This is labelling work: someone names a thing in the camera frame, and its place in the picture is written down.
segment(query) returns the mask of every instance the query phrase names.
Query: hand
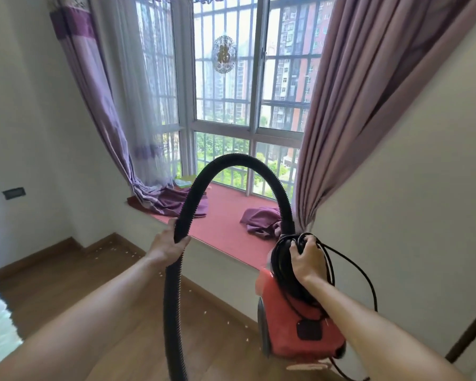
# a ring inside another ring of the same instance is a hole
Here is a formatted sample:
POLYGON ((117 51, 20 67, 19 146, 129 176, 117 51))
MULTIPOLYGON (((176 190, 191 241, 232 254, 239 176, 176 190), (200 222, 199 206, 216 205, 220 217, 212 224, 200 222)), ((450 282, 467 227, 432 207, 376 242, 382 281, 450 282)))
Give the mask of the hand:
POLYGON ((176 218, 169 220, 167 228, 155 236, 150 250, 146 254, 146 258, 152 260, 157 268, 164 269, 175 263, 190 242, 190 236, 186 236, 180 242, 175 243, 175 223, 176 218))
POLYGON ((296 243, 291 241, 289 251, 291 253, 294 276, 303 286, 313 279, 327 281, 326 259, 324 258, 323 251, 317 247, 316 237, 308 235, 305 237, 305 241, 306 244, 302 254, 298 252, 296 243))

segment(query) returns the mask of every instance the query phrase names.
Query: white sheer curtain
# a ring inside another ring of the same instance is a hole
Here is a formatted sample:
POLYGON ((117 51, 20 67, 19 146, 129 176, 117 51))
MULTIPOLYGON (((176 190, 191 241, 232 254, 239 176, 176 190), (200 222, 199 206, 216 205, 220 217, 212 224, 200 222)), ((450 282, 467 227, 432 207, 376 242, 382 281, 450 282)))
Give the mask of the white sheer curtain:
POLYGON ((167 133, 178 123, 170 4, 90 1, 134 172, 147 186, 170 185, 167 133))

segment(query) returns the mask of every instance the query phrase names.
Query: wooden floor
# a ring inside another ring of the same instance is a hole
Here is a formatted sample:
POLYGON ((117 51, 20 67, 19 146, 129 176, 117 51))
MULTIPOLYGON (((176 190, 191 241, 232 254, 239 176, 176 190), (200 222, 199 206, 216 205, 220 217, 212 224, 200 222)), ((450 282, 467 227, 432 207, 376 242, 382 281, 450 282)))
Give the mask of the wooden floor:
MULTIPOLYGON (((22 338, 139 259, 119 244, 91 253, 68 251, 0 282, 22 338)), ((112 332, 92 381, 169 380, 162 333, 163 280, 155 278, 112 332)), ((182 332, 190 381, 322 380, 327 372, 286 371, 266 359, 256 333, 188 289, 182 289, 182 332)))

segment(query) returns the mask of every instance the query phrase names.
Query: forearm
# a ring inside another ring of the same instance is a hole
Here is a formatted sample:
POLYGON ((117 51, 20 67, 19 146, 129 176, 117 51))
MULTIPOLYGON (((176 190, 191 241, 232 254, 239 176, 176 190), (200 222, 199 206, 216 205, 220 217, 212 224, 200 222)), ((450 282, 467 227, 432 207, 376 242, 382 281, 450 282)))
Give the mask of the forearm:
POLYGON ((77 302, 0 363, 0 380, 84 380, 156 271, 143 258, 77 302))
POLYGON ((342 331, 372 380, 467 380, 439 354, 328 282, 312 278, 305 287, 342 331))

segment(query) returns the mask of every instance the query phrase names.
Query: hanging window ornament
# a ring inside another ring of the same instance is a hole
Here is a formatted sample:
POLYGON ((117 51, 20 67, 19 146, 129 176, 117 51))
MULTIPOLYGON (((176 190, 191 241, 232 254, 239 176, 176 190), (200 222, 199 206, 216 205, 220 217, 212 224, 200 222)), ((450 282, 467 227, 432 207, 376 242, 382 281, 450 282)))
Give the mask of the hanging window ornament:
POLYGON ((232 38, 223 34, 213 43, 213 68, 220 74, 226 74, 235 67, 236 45, 232 38))

